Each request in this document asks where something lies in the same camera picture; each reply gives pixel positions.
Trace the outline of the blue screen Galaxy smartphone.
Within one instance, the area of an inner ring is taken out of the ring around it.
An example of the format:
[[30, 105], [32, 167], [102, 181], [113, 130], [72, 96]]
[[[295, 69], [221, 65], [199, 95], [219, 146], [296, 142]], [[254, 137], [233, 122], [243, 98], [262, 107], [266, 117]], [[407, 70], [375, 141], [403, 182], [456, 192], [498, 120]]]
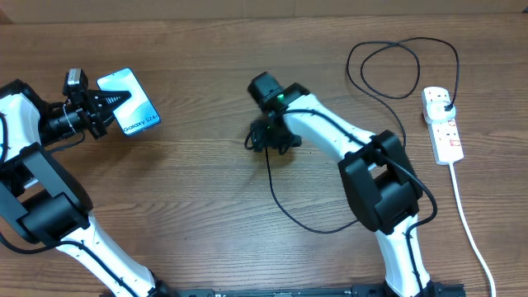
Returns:
[[130, 93], [131, 97], [113, 111], [124, 135], [131, 136], [161, 123], [160, 115], [130, 68], [98, 78], [97, 86], [102, 91]]

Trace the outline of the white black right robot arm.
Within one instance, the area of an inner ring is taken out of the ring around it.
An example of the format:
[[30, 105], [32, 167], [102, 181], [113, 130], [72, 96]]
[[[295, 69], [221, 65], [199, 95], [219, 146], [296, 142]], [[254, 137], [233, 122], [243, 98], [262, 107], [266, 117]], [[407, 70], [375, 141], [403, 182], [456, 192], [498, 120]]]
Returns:
[[283, 87], [268, 72], [256, 76], [248, 93], [263, 113], [250, 125], [248, 149], [285, 153], [305, 140], [337, 163], [347, 203], [356, 221], [373, 232], [384, 260], [386, 296], [433, 296], [436, 286], [424, 267], [418, 201], [431, 191], [416, 176], [398, 137], [358, 128], [328, 109], [298, 83]]

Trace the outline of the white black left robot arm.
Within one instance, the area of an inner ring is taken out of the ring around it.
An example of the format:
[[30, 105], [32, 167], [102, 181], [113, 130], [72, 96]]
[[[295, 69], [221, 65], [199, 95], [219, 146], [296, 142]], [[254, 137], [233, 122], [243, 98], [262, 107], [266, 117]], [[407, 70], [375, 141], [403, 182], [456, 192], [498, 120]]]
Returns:
[[66, 253], [114, 296], [174, 296], [102, 229], [86, 190], [53, 157], [60, 140], [105, 135], [116, 110], [133, 99], [132, 87], [91, 90], [86, 78], [68, 78], [63, 94], [65, 101], [49, 103], [20, 79], [1, 88], [1, 217], [34, 248], [2, 244], [26, 255]]

